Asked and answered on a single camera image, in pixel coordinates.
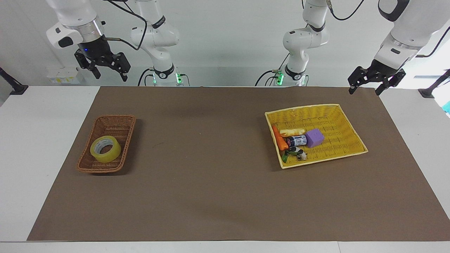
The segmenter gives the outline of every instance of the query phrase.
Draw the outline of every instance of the orange toy carrot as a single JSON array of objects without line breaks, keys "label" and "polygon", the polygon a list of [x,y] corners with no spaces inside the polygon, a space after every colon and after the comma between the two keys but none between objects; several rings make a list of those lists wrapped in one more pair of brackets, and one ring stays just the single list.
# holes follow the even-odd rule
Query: orange toy carrot
[{"label": "orange toy carrot", "polygon": [[281,137],[280,132],[278,132],[278,128],[275,125],[272,125],[272,130],[274,131],[275,140],[277,141],[277,146],[280,150],[289,149],[288,144]]}]

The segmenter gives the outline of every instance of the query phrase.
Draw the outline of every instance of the wicker basket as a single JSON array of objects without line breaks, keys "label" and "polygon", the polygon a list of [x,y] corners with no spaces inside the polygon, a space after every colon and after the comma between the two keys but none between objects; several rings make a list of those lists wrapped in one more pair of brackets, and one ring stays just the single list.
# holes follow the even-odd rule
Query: wicker basket
[{"label": "wicker basket", "polygon": [[[78,160],[77,169],[87,173],[110,173],[122,169],[135,123],[136,118],[133,115],[103,115],[98,117],[90,131],[83,154]],[[102,136],[114,136],[122,147],[119,157],[109,163],[97,161],[89,151],[94,140]]]},{"label": "wicker basket", "polygon": [[[266,112],[270,133],[277,150],[278,160],[283,169],[328,161],[368,152],[361,138],[348,121],[338,104],[319,104],[293,107],[273,112]],[[272,125],[279,130],[304,128],[306,131],[318,128],[325,136],[319,146],[302,149],[308,154],[306,161],[299,161],[296,156],[289,155],[284,163],[275,141]]]}]

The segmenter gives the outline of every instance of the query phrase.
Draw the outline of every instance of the tape roll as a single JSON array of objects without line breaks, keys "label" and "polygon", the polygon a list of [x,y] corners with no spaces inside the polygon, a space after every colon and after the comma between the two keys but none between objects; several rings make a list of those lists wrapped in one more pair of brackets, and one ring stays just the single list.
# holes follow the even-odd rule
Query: tape roll
[{"label": "tape roll", "polygon": [[[100,154],[102,149],[106,146],[112,145],[112,148],[103,154]],[[113,136],[102,136],[92,143],[90,146],[90,154],[97,159],[97,161],[101,163],[109,163],[119,157],[120,151],[122,147],[120,147],[116,138]]]}]

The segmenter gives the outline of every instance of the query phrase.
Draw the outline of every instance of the brown wicker basket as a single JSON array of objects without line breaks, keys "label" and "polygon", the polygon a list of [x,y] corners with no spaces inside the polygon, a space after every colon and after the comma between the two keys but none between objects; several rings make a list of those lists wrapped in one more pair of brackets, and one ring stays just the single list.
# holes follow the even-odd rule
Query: brown wicker basket
[{"label": "brown wicker basket", "polygon": [[[87,173],[110,173],[122,169],[135,124],[136,118],[133,115],[103,115],[98,117],[78,160],[77,169]],[[101,163],[90,154],[90,146],[97,138],[102,136],[114,136],[122,147],[119,157],[109,163]]]}]

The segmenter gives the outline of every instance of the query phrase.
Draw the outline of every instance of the yellow wicker basket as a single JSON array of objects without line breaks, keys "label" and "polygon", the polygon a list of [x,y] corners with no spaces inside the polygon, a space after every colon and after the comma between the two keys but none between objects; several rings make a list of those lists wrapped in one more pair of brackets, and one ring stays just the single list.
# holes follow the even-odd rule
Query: yellow wicker basket
[{"label": "yellow wicker basket", "polygon": [[[345,116],[338,104],[318,104],[266,112],[265,117],[277,150],[278,160],[283,169],[318,163],[368,152],[366,146]],[[284,163],[276,144],[272,125],[278,130],[304,128],[306,131],[318,128],[325,136],[319,146],[302,149],[307,153],[306,161],[299,161],[289,155]]]}]

